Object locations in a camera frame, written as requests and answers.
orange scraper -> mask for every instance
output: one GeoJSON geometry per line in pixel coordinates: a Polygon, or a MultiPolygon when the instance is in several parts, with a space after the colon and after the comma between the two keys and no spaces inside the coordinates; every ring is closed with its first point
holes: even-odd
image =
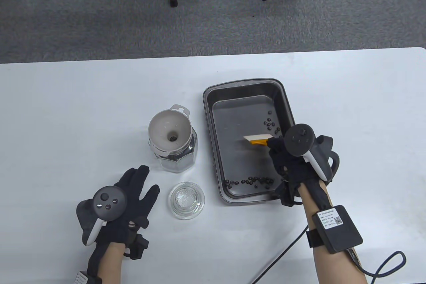
{"type": "Polygon", "coordinates": [[[253,145],[268,146],[268,139],[273,138],[270,134],[246,135],[244,138],[253,145]]]}

jar lid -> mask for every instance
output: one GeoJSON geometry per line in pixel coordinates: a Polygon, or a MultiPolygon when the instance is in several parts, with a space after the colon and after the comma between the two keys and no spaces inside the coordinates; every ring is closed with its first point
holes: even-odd
{"type": "Polygon", "coordinates": [[[169,194],[169,205],[175,217],[190,220],[204,208],[204,192],[195,183],[179,183],[169,194]]]}

label sticker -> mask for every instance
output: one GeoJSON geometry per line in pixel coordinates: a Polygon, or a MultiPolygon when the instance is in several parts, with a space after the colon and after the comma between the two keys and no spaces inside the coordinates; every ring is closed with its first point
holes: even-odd
{"type": "Polygon", "coordinates": [[[87,276],[79,272],[76,276],[76,280],[74,281],[74,284],[87,284],[88,280],[89,279],[87,278],[87,276]]]}
{"type": "Polygon", "coordinates": [[[318,217],[322,223],[322,226],[324,226],[324,229],[331,229],[332,227],[343,224],[343,221],[335,208],[319,212],[318,217]]]}

hand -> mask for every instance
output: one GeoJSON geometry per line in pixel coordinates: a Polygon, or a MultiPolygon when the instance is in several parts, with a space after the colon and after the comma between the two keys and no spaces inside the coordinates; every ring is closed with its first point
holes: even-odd
{"type": "Polygon", "coordinates": [[[284,179],[284,183],[276,189],[276,193],[281,197],[283,205],[292,206],[295,204],[294,197],[300,197],[297,191],[300,184],[310,179],[319,179],[319,176],[302,156],[293,156],[286,150],[283,138],[268,139],[268,147],[271,149],[269,156],[275,170],[284,179]]]}
{"type": "Polygon", "coordinates": [[[96,238],[96,243],[127,243],[129,238],[129,222],[140,220],[140,217],[146,221],[146,225],[141,226],[144,228],[148,226],[146,218],[157,200],[158,193],[160,193],[160,188],[155,184],[151,186],[145,197],[139,200],[148,173],[149,167],[145,165],[140,166],[137,170],[131,168],[114,184],[126,193],[126,210],[122,216],[108,222],[106,226],[102,227],[96,238]]]}

qr code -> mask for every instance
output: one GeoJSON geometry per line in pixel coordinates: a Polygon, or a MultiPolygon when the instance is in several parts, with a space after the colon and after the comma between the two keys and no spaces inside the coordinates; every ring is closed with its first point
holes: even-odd
{"type": "Polygon", "coordinates": [[[334,221],[336,222],[337,225],[343,224],[342,219],[340,218],[340,216],[334,217],[334,221]]]}

